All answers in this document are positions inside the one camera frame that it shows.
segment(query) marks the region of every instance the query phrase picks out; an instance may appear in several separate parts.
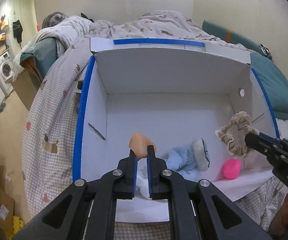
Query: pink object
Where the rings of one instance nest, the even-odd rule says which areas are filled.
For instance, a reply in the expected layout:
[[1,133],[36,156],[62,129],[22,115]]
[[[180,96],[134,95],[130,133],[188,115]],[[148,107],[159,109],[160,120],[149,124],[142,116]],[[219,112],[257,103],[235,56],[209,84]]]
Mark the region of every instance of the pink object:
[[47,193],[44,194],[43,196],[43,200],[47,203],[49,200],[48,200],[48,196],[47,196]]
[[222,171],[223,175],[227,179],[236,179],[241,170],[241,161],[237,159],[229,159],[223,164]]
[[26,123],[26,129],[27,129],[27,131],[29,131],[31,129],[31,122]]

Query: metal screw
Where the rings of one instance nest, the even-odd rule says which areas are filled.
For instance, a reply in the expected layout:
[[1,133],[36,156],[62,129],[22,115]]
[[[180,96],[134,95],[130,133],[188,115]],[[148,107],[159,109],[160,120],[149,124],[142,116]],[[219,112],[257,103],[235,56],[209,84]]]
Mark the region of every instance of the metal screw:
[[200,184],[202,187],[208,187],[210,185],[210,182],[207,179],[203,179],[200,181]]
[[113,170],[113,175],[114,176],[121,176],[123,172],[121,170]]
[[84,183],[85,183],[85,181],[83,179],[78,179],[74,182],[75,186],[77,186],[77,187],[83,186]]
[[170,170],[164,170],[164,171],[162,171],[162,174],[163,174],[164,176],[171,176],[171,175],[172,175],[172,171],[170,171]]

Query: label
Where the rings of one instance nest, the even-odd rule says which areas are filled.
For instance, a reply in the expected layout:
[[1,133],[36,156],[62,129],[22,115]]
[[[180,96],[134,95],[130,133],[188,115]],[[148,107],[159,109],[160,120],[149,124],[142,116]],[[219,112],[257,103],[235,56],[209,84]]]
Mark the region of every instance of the label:
[[7,215],[8,215],[8,212],[9,212],[9,210],[4,205],[1,205],[1,207],[0,207],[0,218],[5,221],[5,219],[6,219]]

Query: pink ball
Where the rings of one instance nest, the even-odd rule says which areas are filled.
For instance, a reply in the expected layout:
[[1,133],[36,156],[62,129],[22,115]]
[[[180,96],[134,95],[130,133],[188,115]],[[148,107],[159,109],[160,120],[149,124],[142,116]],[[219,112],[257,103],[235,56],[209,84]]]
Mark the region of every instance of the pink ball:
[[236,179],[241,170],[242,163],[237,159],[229,159],[223,164],[222,171],[223,175],[227,179]]

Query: teal pillow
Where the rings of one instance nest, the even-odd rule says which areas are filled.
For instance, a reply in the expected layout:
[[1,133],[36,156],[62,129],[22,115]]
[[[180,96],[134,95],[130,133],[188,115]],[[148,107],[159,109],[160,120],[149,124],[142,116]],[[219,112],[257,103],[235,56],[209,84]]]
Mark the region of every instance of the teal pillow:
[[55,38],[46,38],[34,44],[31,48],[22,53],[20,62],[26,60],[28,57],[34,57],[37,71],[43,80],[50,67],[57,60]]
[[259,44],[256,44],[254,41],[249,40],[248,38],[242,36],[241,34],[231,31],[230,40],[227,41],[226,38],[229,29],[224,28],[220,25],[208,21],[203,21],[202,30],[210,35],[214,35],[215,37],[220,38],[223,41],[226,41],[227,43],[233,43],[233,44],[241,43],[244,47],[254,50],[260,53],[262,56],[264,56],[263,51]]
[[251,67],[255,69],[268,95],[275,117],[288,120],[288,80],[268,58],[251,54]]

